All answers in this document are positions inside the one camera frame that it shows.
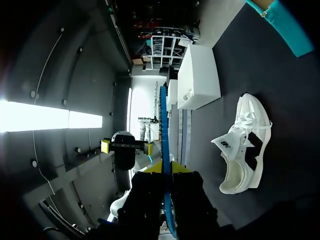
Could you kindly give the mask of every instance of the yellow bracket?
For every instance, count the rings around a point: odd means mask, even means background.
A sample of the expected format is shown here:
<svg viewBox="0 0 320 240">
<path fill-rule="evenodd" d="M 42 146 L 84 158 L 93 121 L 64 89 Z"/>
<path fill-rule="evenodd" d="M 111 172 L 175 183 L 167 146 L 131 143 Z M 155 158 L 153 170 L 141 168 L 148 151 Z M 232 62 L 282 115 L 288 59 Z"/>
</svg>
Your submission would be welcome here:
<svg viewBox="0 0 320 240">
<path fill-rule="evenodd" d="M 101 141 L 101 152 L 105 154 L 109 154 L 109 140 L 102 140 Z"/>
<path fill-rule="evenodd" d="M 148 147 L 148 156 L 152 155 L 152 150 L 153 150 L 153 144 L 152 143 L 147 143 L 146 144 Z"/>
<path fill-rule="evenodd" d="M 172 165 L 172 173 L 174 173 L 174 174 L 176 174 L 176 173 L 191 173 L 192 172 L 188 168 L 184 168 L 180 163 L 178 163 L 176 161 L 172 161 L 171 165 Z M 156 165 L 148 168 L 144 172 L 145 173 L 161 173 L 161 169 L 162 169 L 162 161 L 158 162 Z"/>
</svg>

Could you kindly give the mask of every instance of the fluorescent light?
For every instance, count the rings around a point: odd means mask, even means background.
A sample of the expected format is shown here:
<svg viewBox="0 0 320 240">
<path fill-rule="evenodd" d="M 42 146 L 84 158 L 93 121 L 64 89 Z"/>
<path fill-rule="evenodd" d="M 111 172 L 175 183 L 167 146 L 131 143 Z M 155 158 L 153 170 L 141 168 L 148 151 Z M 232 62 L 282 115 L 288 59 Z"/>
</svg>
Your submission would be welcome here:
<svg viewBox="0 0 320 240">
<path fill-rule="evenodd" d="M 69 111 L 12 101 L 0 104 L 0 132 L 67 129 Z"/>
<path fill-rule="evenodd" d="M 0 133 L 102 128 L 103 117 L 65 109 L 0 101 Z"/>
<path fill-rule="evenodd" d="M 70 111 L 70 129 L 96 129 L 102 128 L 102 116 Z"/>
<path fill-rule="evenodd" d="M 126 108 L 126 131 L 127 132 L 130 132 L 131 98 L 132 98 L 132 89 L 130 87 L 129 95 L 128 95 L 128 106 Z"/>
</svg>

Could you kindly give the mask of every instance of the shoe tongue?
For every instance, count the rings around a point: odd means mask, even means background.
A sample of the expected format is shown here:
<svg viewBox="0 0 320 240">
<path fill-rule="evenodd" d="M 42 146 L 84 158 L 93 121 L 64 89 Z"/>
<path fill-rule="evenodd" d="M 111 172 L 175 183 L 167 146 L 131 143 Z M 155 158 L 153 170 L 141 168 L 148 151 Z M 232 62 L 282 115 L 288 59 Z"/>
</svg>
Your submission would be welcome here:
<svg viewBox="0 0 320 240">
<path fill-rule="evenodd" d="M 241 135 L 238 132 L 230 131 L 223 136 L 213 139 L 211 142 L 223 152 L 228 160 L 233 160 L 236 158 L 240 147 Z"/>
</svg>

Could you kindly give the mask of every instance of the white sneaker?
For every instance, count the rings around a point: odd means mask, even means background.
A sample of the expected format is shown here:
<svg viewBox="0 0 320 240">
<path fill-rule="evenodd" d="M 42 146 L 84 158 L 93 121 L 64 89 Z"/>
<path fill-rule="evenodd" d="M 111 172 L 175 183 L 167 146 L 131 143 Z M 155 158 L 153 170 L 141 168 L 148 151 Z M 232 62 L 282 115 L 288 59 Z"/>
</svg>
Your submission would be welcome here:
<svg viewBox="0 0 320 240">
<path fill-rule="evenodd" d="M 249 93 L 239 98 L 234 125 L 227 134 L 211 141 L 222 151 L 227 165 L 225 179 L 220 185 L 222 193 L 238 194 L 259 186 L 271 126 L 258 99 Z"/>
</svg>

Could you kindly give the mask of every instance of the white cabinet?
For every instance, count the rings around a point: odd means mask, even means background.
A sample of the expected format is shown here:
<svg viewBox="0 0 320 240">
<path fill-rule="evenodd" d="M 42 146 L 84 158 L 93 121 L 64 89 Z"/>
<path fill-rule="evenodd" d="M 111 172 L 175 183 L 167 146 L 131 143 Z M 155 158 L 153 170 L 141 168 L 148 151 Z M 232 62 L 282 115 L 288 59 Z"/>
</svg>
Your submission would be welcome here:
<svg viewBox="0 0 320 240">
<path fill-rule="evenodd" d="M 178 109 L 196 110 L 221 98 L 213 51 L 189 45 L 178 72 Z"/>
</svg>

